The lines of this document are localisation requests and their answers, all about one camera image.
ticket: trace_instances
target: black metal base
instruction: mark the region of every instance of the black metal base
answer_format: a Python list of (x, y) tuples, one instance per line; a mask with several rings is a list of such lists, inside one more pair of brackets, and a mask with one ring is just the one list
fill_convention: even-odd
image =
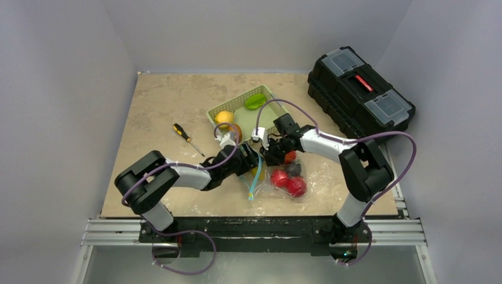
[[(165, 233), (200, 230), (213, 238), (218, 251), (247, 253), (310, 253), (312, 256), (333, 255), (344, 258), (347, 248), (330, 247), (332, 216), (288, 217), (176, 217), (176, 223)], [(338, 243), (352, 243), (354, 234), (359, 243), (369, 241), (360, 225), (351, 235)], [(199, 234), (161, 237), (146, 223), (141, 225), (141, 243), (181, 242), (181, 257), (198, 257), (201, 251), (212, 251), (210, 242)]]

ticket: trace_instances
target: green plastic basket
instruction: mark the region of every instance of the green plastic basket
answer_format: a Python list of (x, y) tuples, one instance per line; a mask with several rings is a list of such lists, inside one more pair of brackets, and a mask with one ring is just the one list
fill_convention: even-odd
[[(207, 111), (207, 118), (211, 121), (213, 128), (216, 127), (216, 122), (214, 121), (216, 115), (220, 111), (230, 111), (234, 113), (233, 123), (237, 124), (242, 130), (243, 142), (251, 140), (251, 132), (253, 131), (253, 128), (256, 127), (256, 117), (258, 116), (259, 108), (249, 110), (244, 106), (244, 104), (250, 96), (257, 93), (264, 94), (267, 97), (267, 101), (276, 98), (272, 91), (270, 91), (270, 89), (265, 85), (258, 86), (251, 91), (247, 91)], [(287, 109), (279, 102), (271, 102), (270, 104), (267, 104), (260, 116), (260, 127), (265, 127), (267, 129), (267, 133), (269, 134), (276, 132), (277, 129), (273, 125), (273, 121), (286, 113), (288, 113)], [(217, 130), (217, 134), (221, 136), (225, 135), (226, 132), (228, 132), (227, 129)]]

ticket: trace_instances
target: yellow screwdriver handle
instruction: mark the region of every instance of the yellow screwdriver handle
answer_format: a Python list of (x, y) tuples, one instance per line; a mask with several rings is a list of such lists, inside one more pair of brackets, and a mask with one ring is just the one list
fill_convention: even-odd
[(186, 142), (190, 142), (190, 137), (188, 137), (188, 135), (186, 134), (185, 130), (183, 130), (183, 128), (179, 124), (174, 123), (173, 124), (173, 129), (174, 129), (174, 131), (176, 131), (176, 133), (178, 133), (178, 135), (180, 135), (181, 137), (183, 137)]

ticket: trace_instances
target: green fruit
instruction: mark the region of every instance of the green fruit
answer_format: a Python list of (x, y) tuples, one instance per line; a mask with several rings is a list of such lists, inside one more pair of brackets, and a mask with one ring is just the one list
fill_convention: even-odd
[(262, 93), (252, 95), (246, 100), (245, 106), (247, 109), (257, 109), (266, 102), (266, 96)]

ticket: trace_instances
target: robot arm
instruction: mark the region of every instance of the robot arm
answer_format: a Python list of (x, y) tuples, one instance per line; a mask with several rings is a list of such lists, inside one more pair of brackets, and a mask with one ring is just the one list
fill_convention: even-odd
[(394, 173), (374, 140), (347, 145), (351, 140), (324, 134), (323, 137), (310, 125), (299, 127), (289, 114), (274, 121), (282, 138), (266, 136), (264, 128), (253, 130), (253, 141), (262, 143), (260, 152), (268, 166), (284, 163), (285, 155), (290, 151), (313, 153), (339, 163), (343, 170), (349, 194), (340, 211), (333, 218), (333, 239), (344, 237), (350, 229), (359, 225), (368, 203), (383, 191), (394, 179)]
[[(355, 145), (347, 145), (350, 140), (333, 137), (337, 141), (321, 137), (313, 126), (299, 127), (289, 114), (274, 121), (280, 138), (269, 138), (264, 128), (253, 130), (252, 139), (261, 141), (260, 153), (268, 166), (283, 164), (285, 155), (291, 151), (314, 153), (340, 163), (349, 189), (341, 210), (333, 217), (333, 236), (331, 243), (350, 234), (361, 223), (361, 216), (371, 199), (383, 191), (394, 179), (394, 174), (374, 140)], [(233, 150), (234, 143), (223, 144), (223, 149), (210, 161), (201, 163), (201, 167), (210, 167), (222, 162)], [(133, 185), (153, 169), (172, 163), (158, 151), (152, 151), (127, 170), (117, 176), (115, 185), (125, 195)], [(222, 166), (211, 170), (190, 169), (181, 166), (165, 167), (158, 171), (153, 180), (145, 180), (136, 187), (127, 198), (127, 203), (134, 213), (142, 215), (159, 231), (173, 223), (173, 216), (160, 203), (160, 199), (173, 186), (189, 187), (208, 191), (218, 187), (222, 181), (232, 175), (238, 176), (250, 171), (258, 164), (258, 155), (247, 143), (239, 145), (235, 154)]]
[[(210, 167), (222, 162), (230, 156), (235, 143), (223, 146), (215, 157), (210, 157), (199, 165), (200, 168)], [(164, 158), (159, 151), (151, 151), (115, 178), (115, 186), (124, 196), (147, 173), (158, 167), (164, 167), (156, 172), (152, 179), (145, 180), (135, 187), (127, 197), (127, 205), (137, 215), (150, 222), (155, 229), (163, 231), (174, 222), (169, 210), (161, 203), (162, 197), (172, 187), (194, 188), (209, 191), (218, 187), (222, 181), (232, 175), (247, 173), (258, 165), (258, 155), (247, 147), (246, 143), (239, 145), (233, 156), (222, 166), (204, 170), (184, 166), (167, 166), (177, 164)]]

